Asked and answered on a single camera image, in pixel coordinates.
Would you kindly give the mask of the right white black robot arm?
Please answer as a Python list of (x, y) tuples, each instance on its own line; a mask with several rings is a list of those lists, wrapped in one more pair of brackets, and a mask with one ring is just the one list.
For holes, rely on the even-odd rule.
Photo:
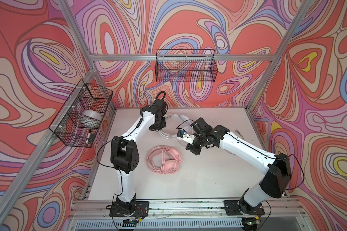
[(191, 124), (194, 133), (178, 128), (177, 138), (187, 143), (186, 150), (198, 156), (202, 148), (221, 148), (248, 162), (263, 175), (263, 179), (247, 189), (237, 203), (238, 211), (249, 215), (268, 198), (282, 197), (292, 178), (289, 157), (260, 149), (235, 135), (228, 128), (210, 126), (203, 118)]

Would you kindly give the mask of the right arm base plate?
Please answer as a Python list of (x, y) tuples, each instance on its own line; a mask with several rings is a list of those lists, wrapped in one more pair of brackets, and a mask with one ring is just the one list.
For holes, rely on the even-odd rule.
[(256, 207), (251, 207), (244, 200), (224, 200), (224, 206), (222, 207), (228, 216), (258, 216), (265, 215), (262, 203), (259, 203)]

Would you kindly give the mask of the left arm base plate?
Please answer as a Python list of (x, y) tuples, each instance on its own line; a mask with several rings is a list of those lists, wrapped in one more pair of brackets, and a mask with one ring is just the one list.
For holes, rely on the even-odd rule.
[(142, 218), (148, 215), (149, 201), (137, 201), (124, 203), (122, 201), (113, 202), (109, 212), (109, 216), (117, 217), (137, 217)]

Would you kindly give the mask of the white headphones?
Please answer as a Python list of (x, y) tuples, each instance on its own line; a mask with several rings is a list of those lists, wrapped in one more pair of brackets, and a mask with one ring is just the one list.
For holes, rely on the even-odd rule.
[(159, 131), (159, 134), (168, 140), (176, 140), (178, 130), (182, 130), (187, 137), (194, 133), (193, 128), (190, 126), (192, 120), (185, 115), (169, 114), (165, 117), (166, 128)]

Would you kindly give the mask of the pink cat-ear headphones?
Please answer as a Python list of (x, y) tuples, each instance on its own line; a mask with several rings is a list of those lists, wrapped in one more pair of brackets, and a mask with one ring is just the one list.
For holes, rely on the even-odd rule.
[[(154, 158), (161, 158), (161, 166), (155, 165)], [(152, 148), (146, 156), (146, 165), (148, 169), (157, 174), (174, 174), (180, 170), (180, 164), (183, 159), (180, 153), (169, 146), (159, 145)]]

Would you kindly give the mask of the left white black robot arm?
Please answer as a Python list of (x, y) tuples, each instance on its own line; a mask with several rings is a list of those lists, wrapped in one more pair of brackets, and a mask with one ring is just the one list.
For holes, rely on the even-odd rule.
[(132, 174), (140, 160), (137, 142), (147, 131), (159, 131), (166, 127), (164, 116), (167, 110), (166, 103), (154, 103), (141, 108), (140, 117), (133, 126), (123, 135), (111, 140), (110, 161), (119, 175), (120, 183), (115, 207), (124, 213), (133, 213), (136, 209)]

